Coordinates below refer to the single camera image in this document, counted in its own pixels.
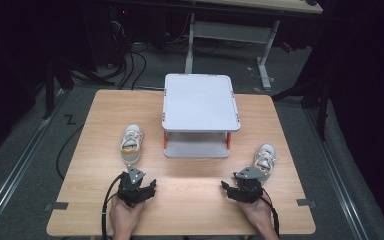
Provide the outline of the dark computer case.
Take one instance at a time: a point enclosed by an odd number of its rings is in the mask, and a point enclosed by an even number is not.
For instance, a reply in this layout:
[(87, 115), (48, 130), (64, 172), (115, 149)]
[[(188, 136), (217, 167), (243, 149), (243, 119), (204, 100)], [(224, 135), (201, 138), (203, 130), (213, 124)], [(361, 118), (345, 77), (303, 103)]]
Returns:
[(96, 65), (107, 68), (120, 65), (126, 47), (126, 31), (120, 9), (91, 2), (83, 6), (83, 16)]

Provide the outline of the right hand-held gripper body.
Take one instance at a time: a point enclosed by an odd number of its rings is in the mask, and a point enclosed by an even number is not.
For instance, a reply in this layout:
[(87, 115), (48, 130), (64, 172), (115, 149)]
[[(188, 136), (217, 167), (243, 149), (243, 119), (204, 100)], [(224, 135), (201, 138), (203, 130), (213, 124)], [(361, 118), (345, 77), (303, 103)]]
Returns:
[(253, 167), (245, 167), (233, 174), (237, 187), (230, 190), (230, 197), (243, 203), (254, 203), (263, 195), (259, 171)]

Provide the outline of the white two-tier shoe rack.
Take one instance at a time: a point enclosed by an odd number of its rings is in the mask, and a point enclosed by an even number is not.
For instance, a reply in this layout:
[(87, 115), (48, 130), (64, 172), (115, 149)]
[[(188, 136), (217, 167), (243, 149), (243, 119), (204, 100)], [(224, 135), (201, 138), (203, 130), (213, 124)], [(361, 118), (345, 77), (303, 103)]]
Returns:
[(226, 158), (241, 128), (226, 75), (168, 74), (162, 111), (164, 154), (171, 158)]

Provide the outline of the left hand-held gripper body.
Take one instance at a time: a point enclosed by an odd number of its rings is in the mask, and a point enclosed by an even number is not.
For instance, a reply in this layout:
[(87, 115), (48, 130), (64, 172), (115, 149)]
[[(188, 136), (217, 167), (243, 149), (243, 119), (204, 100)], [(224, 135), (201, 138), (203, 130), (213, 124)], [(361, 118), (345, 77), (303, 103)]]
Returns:
[(121, 174), (117, 197), (124, 201), (129, 207), (135, 207), (138, 203), (144, 202), (151, 197), (151, 186), (141, 188), (145, 172), (127, 166), (127, 171)]

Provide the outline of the desk with white legs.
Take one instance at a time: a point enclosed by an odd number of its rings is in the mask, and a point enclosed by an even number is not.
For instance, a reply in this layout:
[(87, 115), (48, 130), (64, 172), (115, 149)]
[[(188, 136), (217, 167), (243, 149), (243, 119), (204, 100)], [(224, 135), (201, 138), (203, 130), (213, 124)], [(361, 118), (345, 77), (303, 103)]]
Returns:
[[(305, 16), (323, 13), (317, 0), (191, 0), (193, 7), (199, 4), (212, 4), (217, 7), (240, 7), (245, 10), (264, 10), (269, 13), (297, 13)], [(271, 90), (271, 81), (266, 69), (266, 61), (277, 34), (280, 21), (274, 20), (270, 26), (258, 27), (239, 23), (221, 23), (217, 21), (196, 20), (195, 14), (189, 15), (188, 52), (185, 62), (185, 73), (193, 72), (194, 40), (196, 38), (236, 41), (243, 43), (262, 44), (262, 55), (256, 58), (260, 81), (264, 90)]]

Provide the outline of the black metal stand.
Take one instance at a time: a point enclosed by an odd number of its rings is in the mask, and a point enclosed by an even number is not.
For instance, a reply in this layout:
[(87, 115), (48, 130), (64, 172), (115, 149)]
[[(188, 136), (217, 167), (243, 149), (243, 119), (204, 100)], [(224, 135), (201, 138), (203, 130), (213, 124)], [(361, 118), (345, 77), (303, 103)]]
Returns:
[(69, 68), (69, 61), (61, 57), (51, 58), (46, 65), (44, 119), (51, 116), (56, 105), (54, 82), (57, 81), (63, 90), (72, 90), (74, 87)]
[(301, 106), (303, 108), (318, 108), (316, 118), (316, 130), (319, 137), (325, 140), (325, 123), (327, 114), (327, 106), (329, 99), (330, 80), (329, 79), (313, 79), (305, 83), (299, 83), (283, 92), (272, 96), (273, 101), (278, 101), (287, 96), (302, 93)]

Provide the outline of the person's right hand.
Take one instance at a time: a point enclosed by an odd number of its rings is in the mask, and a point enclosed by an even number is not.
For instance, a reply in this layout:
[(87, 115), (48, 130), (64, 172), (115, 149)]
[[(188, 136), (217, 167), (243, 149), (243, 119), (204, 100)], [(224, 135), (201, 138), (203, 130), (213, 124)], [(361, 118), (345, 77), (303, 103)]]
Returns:
[(272, 226), (272, 212), (266, 196), (262, 196), (254, 203), (238, 202), (238, 206), (262, 240), (279, 240), (279, 236)]

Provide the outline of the white sneaker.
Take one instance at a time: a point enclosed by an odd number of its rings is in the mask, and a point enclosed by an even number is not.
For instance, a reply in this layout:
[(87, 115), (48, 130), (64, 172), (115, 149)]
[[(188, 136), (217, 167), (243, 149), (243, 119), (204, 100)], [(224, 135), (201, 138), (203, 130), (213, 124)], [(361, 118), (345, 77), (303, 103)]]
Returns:
[(136, 164), (140, 158), (144, 132), (139, 125), (126, 127), (120, 145), (120, 153), (126, 164)]
[(276, 160), (276, 150), (271, 144), (262, 144), (257, 149), (254, 155), (253, 167), (260, 173), (258, 180), (266, 181), (271, 176)]

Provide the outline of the metal floor rail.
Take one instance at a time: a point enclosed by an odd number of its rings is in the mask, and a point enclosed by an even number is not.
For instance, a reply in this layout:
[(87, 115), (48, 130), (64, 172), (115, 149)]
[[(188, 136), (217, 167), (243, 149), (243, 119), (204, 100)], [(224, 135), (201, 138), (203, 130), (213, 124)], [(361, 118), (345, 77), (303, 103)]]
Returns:
[(337, 169), (333, 155), (328, 148), (325, 140), (322, 139), (318, 132), (317, 120), (312, 110), (304, 109), (304, 115), (310, 124), (312, 132), (318, 142), (318, 145), (323, 153), (326, 169), (331, 179), (332, 187), (340, 203), (342, 212), (348, 222), (348, 225), (353, 233), (355, 240), (369, 240), (367, 231), (361, 221), (361, 218), (356, 209), (354, 201), (342, 180), (342, 177)]
[(54, 108), (46, 113), (45, 93), (40, 93), (42, 105), (36, 104), (22, 117), (0, 146), (0, 216), (32, 162), (53, 117), (69, 94), (69, 90), (58, 90)]

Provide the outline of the person's left hand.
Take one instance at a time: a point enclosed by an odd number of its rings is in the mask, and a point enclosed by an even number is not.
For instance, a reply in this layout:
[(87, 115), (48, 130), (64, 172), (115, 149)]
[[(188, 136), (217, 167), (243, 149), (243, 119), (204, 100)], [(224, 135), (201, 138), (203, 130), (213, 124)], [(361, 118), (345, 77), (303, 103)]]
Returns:
[(140, 220), (144, 206), (144, 202), (129, 207), (120, 199), (113, 198), (111, 200), (110, 220), (113, 229), (113, 240), (130, 240)]

